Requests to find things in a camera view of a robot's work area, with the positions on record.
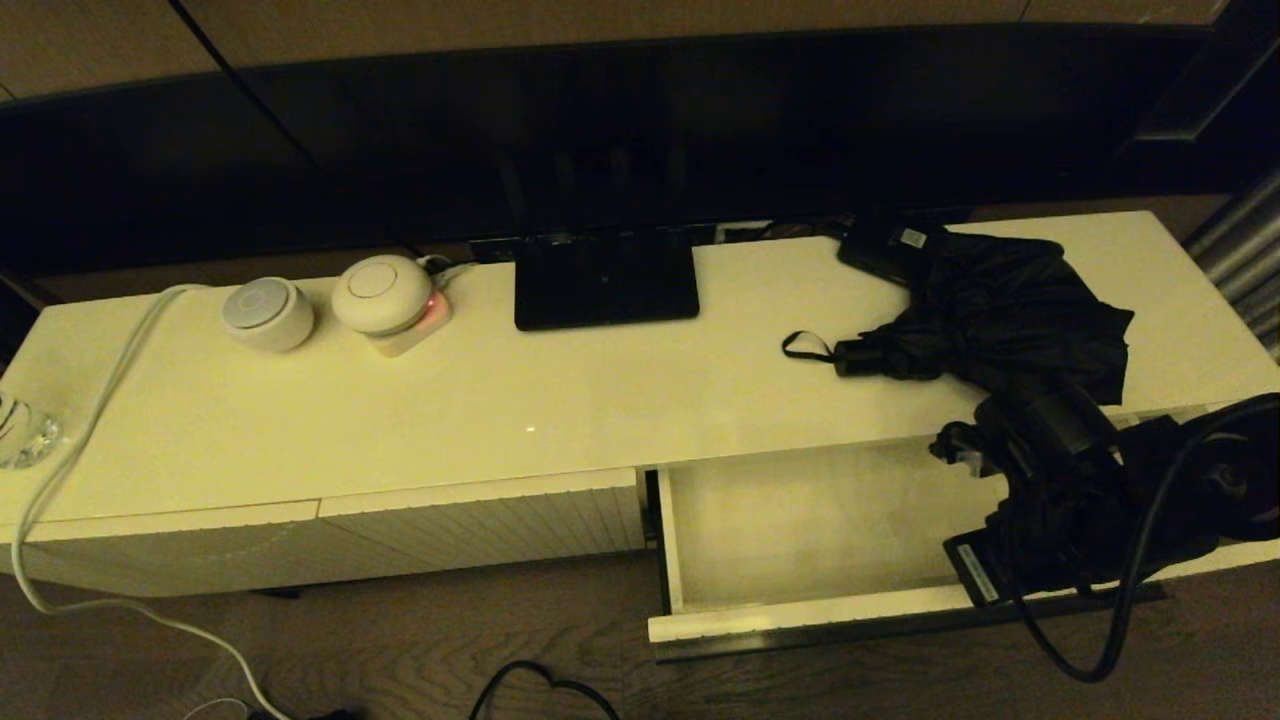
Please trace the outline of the black umbrella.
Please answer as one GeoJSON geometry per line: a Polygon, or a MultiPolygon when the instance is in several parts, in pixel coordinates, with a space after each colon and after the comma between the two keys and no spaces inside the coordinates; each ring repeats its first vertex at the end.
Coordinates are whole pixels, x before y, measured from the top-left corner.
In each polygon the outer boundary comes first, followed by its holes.
{"type": "Polygon", "coordinates": [[[937,256],[924,281],[904,287],[908,306],[856,338],[794,348],[786,357],[829,364],[837,375],[933,380],[954,375],[992,395],[1024,380],[1060,378],[1097,404],[1123,401],[1134,313],[1100,300],[1048,240],[925,232],[937,256]]]}

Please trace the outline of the white ribbed cabinet door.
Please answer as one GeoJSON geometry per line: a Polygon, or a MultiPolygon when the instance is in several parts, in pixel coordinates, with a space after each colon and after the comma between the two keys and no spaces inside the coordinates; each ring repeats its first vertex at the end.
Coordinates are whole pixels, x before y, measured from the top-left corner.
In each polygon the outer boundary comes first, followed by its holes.
{"type": "Polygon", "coordinates": [[[445,571],[643,550],[640,496],[616,468],[325,498],[317,516],[445,571]]]}
{"type": "Polygon", "coordinates": [[[20,542],[29,578],[134,597],[284,585],[316,501],[41,520],[20,542]]]}

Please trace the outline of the black flat television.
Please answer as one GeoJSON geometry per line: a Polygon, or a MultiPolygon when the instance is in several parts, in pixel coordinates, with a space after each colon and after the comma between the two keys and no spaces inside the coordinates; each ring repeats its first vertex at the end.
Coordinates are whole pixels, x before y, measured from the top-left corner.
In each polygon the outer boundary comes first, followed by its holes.
{"type": "Polygon", "coordinates": [[[0,111],[0,264],[1226,193],[1280,164],[1280,22],[886,31],[268,67],[0,111]]]}

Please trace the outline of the white TV cabinet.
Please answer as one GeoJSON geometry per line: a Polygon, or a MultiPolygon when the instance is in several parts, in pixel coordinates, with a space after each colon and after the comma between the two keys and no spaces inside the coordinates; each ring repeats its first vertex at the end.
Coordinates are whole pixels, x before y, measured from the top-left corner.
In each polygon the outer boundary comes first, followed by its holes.
{"type": "MultiPolygon", "coordinates": [[[[454,316],[399,357],[328,311],[332,279],[303,281],[316,329],[288,354],[233,341],[227,288],[164,309],[86,430],[146,296],[45,309],[0,378],[52,415],[58,448],[0,470],[0,571],[20,507],[87,445],[41,520],[288,503],[485,480],[659,466],[932,436],[979,392],[951,378],[840,379],[782,355],[796,329],[844,340],[896,316],[906,293],[836,260],[824,237],[700,247],[700,314],[686,322],[525,333],[515,269],[449,287],[454,316]]],[[[316,518],[305,585],[413,571],[412,561],[316,518]]]]}

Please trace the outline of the white cabinet drawer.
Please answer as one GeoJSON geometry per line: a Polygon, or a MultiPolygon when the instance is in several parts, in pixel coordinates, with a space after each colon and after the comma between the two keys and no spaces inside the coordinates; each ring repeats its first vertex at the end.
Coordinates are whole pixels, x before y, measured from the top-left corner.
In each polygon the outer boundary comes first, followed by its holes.
{"type": "Polygon", "coordinates": [[[973,607],[946,539],[1007,493],[932,457],[923,437],[646,470],[664,612],[654,660],[678,664],[1018,620],[973,607]]]}

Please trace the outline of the grey pleated curtain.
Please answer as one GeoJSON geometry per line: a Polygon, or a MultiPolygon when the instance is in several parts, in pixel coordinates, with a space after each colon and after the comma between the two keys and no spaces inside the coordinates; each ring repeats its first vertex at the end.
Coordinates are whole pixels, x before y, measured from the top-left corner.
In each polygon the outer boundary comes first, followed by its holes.
{"type": "Polygon", "coordinates": [[[1215,211],[1183,247],[1280,365],[1280,163],[1215,211]]]}

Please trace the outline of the black television base plate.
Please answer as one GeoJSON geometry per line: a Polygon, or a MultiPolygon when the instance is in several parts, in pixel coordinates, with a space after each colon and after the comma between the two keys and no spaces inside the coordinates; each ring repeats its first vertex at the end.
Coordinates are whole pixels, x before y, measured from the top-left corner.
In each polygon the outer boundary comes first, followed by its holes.
{"type": "Polygon", "coordinates": [[[563,331],[699,315],[692,246],[676,231],[539,237],[515,255],[515,325],[563,331]]]}

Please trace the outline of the white round dome device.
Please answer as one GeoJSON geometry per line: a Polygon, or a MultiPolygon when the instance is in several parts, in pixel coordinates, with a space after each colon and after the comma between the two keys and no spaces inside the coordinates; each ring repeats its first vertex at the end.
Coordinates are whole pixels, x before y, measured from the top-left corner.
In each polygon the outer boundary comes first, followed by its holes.
{"type": "Polygon", "coordinates": [[[410,328],[435,291],[428,272],[399,255],[376,255],[349,266],[337,281],[330,306],[340,324],[375,337],[410,328]]]}

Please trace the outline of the white power strip red light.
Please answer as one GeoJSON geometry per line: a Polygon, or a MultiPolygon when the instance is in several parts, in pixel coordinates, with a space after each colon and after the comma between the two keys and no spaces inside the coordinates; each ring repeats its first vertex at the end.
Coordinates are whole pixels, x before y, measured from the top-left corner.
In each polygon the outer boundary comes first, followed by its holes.
{"type": "Polygon", "coordinates": [[[370,336],[370,345],[385,357],[399,357],[420,346],[453,318],[453,307],[447,295],[439,290],[431,292],[422,315],[404,329],[380,336],[370,336]]]}

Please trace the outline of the black box with white label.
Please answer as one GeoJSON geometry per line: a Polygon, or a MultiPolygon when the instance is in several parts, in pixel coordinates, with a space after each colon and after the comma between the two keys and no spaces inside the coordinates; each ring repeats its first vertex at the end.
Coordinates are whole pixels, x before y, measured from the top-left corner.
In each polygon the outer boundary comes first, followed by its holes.
{"type": "Polygon", "coordinates": [[[844,265],[902,287],[924,281],[936,256],[925,232],[892,217],[855,217],[836,250],[844,265]]]}

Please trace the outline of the white speaker with grey top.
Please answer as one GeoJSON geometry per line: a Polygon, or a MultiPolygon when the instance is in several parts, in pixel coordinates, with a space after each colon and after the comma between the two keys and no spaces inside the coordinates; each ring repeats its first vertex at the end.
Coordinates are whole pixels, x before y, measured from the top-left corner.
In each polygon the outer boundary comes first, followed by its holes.
{"type": "Polygon", "coordinates": [[[238,343],[270,354],[300,347],[315,328],[310,300],[296,283],[280,277],[242,284],[221,305],[220,318],[238,343]]]}

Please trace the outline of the clear crystal glass ornament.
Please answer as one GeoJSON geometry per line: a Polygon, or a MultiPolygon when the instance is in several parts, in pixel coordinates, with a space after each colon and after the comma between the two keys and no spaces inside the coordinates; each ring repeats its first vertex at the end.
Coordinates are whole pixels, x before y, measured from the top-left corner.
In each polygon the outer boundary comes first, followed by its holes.
{"type": "Polygon", "coordinates": [[[31,468],[61,438],[58,419],[0,391],[0,469],[31,468]]]}

